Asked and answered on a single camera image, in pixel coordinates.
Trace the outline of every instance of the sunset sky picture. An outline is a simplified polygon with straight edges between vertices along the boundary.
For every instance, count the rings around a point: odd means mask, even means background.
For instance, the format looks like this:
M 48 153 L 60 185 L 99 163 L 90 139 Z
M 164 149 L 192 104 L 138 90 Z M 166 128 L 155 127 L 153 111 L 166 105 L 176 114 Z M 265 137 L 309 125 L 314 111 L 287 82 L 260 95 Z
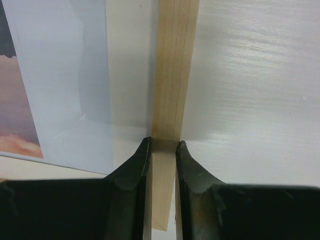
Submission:
M 2 2 L 0 5 L 0 151 L 43 159 Z

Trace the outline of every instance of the orange cloud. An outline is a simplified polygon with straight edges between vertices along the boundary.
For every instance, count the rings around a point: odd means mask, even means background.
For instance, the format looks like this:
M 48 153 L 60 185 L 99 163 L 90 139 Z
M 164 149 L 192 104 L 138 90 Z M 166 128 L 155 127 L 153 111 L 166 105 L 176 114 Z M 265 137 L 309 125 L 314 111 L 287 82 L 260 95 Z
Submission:
M 17 135 L 0 136 L 0 151 L 43 159 L 39 145 L 28 142 Z

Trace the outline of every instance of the wooden block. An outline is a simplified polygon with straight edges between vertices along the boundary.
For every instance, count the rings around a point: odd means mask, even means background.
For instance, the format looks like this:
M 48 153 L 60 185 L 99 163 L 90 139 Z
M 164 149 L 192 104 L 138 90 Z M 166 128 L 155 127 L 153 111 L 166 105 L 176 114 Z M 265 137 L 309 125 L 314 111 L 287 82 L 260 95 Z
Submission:
M 199 0 L 160 0 L 152 122 L 152 227 L 168 227 L 176 172 L 175 151 L 196 34 Z

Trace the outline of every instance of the wooden stick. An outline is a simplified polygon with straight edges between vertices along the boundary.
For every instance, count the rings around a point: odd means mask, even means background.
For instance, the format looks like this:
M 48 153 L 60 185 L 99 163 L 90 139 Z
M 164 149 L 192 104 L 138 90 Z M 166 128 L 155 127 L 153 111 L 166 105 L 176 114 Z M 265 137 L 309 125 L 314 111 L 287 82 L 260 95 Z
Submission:
M 152 227 L 168 227 L 199 0 L 160 0 L 153 108 Z

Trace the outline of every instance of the glossy surface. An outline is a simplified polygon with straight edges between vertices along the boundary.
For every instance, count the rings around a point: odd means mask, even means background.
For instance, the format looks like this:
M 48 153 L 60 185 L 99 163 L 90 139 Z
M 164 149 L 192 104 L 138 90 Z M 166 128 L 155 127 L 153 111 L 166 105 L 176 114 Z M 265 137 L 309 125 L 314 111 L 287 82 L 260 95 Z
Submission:
M 109 174 L 114 168 L 105 0 L 3 5 L 43 162 Z
M 202 0 L 182 138 L 227 183 L 320 185 L 320 2 Z

